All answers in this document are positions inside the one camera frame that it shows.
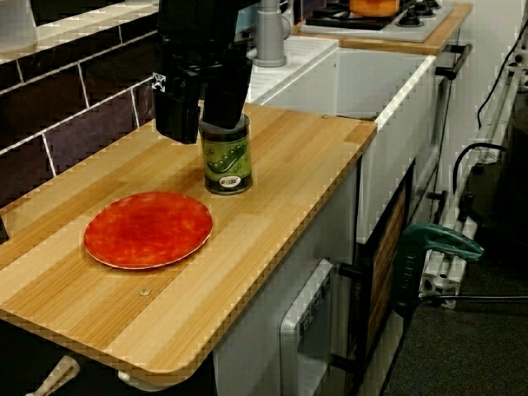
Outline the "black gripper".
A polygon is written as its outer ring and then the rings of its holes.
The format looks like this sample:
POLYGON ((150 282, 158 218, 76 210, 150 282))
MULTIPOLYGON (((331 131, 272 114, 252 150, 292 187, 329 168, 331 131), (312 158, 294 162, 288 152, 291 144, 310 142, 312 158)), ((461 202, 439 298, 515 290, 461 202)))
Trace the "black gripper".
POLYGON ((160 35, 157 49, 159 63, 152 81, 157 131, 178 143, 195 144, 199 99, 204 99, 205 123, 233 129, 249 90, 251 40, 237 36, 232 43, 215 44, 160 35), (189 84, 197 86, 197 97, 180 98, 189 84))

